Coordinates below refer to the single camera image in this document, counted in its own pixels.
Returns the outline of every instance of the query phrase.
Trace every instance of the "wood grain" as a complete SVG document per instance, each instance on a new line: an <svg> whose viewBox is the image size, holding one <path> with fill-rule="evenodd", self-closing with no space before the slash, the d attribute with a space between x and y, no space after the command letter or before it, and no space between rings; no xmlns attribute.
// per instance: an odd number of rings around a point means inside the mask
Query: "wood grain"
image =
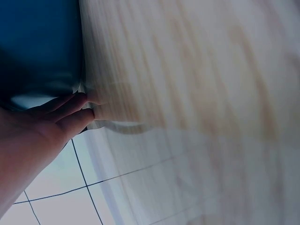
<svg viewBox="0 0 300 225"><path fill-rule="evenodd" d="M82 89L96 116L152 127L87 134L105 136L119 175L149 171L121 178L129 224L298 224L297 1L80 4ZM199 207L191 219L189 205ZM170 220L178 214L187 219Z"/></svg>

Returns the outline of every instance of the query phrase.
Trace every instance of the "finger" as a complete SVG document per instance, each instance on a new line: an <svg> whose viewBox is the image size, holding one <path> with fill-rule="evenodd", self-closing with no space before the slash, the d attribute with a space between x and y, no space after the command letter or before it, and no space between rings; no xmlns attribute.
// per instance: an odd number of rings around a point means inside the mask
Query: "finger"
<svg viewBox="0 0 300 225"><path fill-rule="evenodd" d="M43 119L57 122L62 118L80 110L86 103L87 103L86 95L84 93L77 93L73 98L71 98L61 107L59 107L57 110L45 115Z"/></svg>
<svg viewBox="0 0 300 225"><path fill-rule="evenodd" d="M41 115L50 113L50 112L56 110L57 108L61 107L64 103L66 103L68 100L70 100L74 96L75 96L75 94L57 97L43 105L28 109L28 110L26 110L26 112L30 113L34 116L41 116Z"/></svg>
<svg viewBox="0 0 300 225"><path fill-rule="evenodd" d="M69 140L79 134L94 119L95 116L91 109L83 109L59 120L56 124Z"/></svg>

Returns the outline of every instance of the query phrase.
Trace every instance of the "dark blue object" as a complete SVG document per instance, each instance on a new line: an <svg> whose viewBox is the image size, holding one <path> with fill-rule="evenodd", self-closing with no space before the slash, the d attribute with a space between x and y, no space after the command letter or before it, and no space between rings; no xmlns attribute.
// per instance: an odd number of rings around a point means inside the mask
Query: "dark blue object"
<svg viewBox="0 0 300 225"><path fill-rule="evenodd" d="M0 105L24 110L75 92L82 53L77 0L2 0Z"/></svg>

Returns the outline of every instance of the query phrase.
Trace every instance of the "tile grout line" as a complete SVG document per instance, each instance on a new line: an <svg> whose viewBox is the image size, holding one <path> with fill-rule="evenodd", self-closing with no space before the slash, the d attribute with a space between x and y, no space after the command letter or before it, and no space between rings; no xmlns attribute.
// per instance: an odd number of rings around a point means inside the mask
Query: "tile grout line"
<svg viewBox="0 0 300 225"><path fill-rule="evenodd" d="M170 157L170 158L167 158L167 159L164 159L158 163L155 163L155 164L152 164L152 165L149 165L149 166L146 166L144 168L141 168L141 169L138 169L138 170L134 170L134 171L130 171L130 172L127 172L127 173L124 173L124 174L121 174L121 175L118 175L118 176L114 176L114 177L111 177L111 178L108 178L108 179L105 179L105 180L101 180L101 181L98 181L98 182L95 182L95 183L92 183L92 184L88 184L87 187L90 187L90 186L93 186L93 185L96 185L96 184L100 184L100 183L103 183L103 182L106 182L106 181L110 181L110 180L113 180L115 178L119 178L121 176L126 176L126 175L129 175L131 173L135 173L135 172L138 172L138 171L141 171L141 170L145 170L145 169L148 169L148 168L151 168L153 166L156 166L160 163L164 163L170 159L172 159L174 156ZM82 188L85 188L86 186L82 186L82 187L79 187L79 188L75 188L75 189L72 189L70 191L67 191L67 192L64 192L64 193L60 193L60 194L56 194L56 195L50 195L50 196L47 196L47 197L42 197L42 198L37 198L37 199L32 199L30 200L31 202L34 202L34 201L37 201L37 200L42 200L42 199L46 199L46 198L51 198L51 197L56 197L56 196L60 196L60 195L64 195L64 194L68 194L70 192L73 192L73 191L77 191L79 189L82 189ZM28 201L23 201L23 202L15 202L14 204L21 204L21 203L27 203Z"/></svg>
<svg viewBox="0 0 300 225"><path fill-rule="evenodd" d="M28 200L28 203L29 203L29 205L30 205L30 207L31 207L31 210L32 210L32 212L33 212L33 214L34 214L34 216L36 217L36 219L37 219L37 222L38 222L38 224L39 225L41 225L41 223L39 222L39 220L38 220L38 218L37 218L37 216L36 216L36 214L35 214L35 212L34 212L34 210L33 210L33 207L32 207L32 205L31 205L31 202L30 202L30 200L29 200L29 198L28 198L28 196L27 196L27 194L26 194L26 192L24 191L24 193L25 193L25 195L26 195L26 198L27 198L27 200Z"/></svg>
<svg viewBox="0 0 300 225"><path fill-rule="evenodd" d="M77 155L77 152L76 152L76 148L75 148L73 139L71 139L71 141L72 141L72 145L73 145L73 148L74 148L74 151L75 151L75 154L76 154L77 162L78 162L78 164L79 164L79 168L80 168L80 171L81 171L81 174L82 174L84 183L85 183L85 187L87 188L87 190L88 190L88 192L89 192L90 199L91 199L91 201L92 201L92 203L93 203L93 205L94 205L94 208L95 208L95 210L96 210L96 213L97 213L97 215L98 215L98 218L99 218L101 224L103 225L103 222L102 222L102 220L101 220L101 217L100 217L100 215L99 215L99 213L98 213L98 210L97 210L97 208L96 208L96 206L95 206L94 200L93 200L92 195L91 195L91 193L90 193L89 187L88 187L88 185L87 185L87 183L86 183L86 180L85 180L85 177L84 177L84 174L83 174L83 170L82 170L81 165L80 165L80 162L79 162L79 158L78 158L78 155Z"/></svg>

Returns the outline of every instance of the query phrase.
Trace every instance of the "wooden board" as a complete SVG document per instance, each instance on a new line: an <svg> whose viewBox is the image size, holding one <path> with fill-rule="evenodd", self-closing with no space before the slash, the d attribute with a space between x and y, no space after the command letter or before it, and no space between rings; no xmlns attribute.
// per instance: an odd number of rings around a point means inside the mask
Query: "wooden board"
<svg viewBox="0 0 300 225"><path fill-rule="evenodd" d="M91 107L143 124L87 134L95 171L101 136L131 173L124 224L300 223L297 3L80 1Z"/></svg>

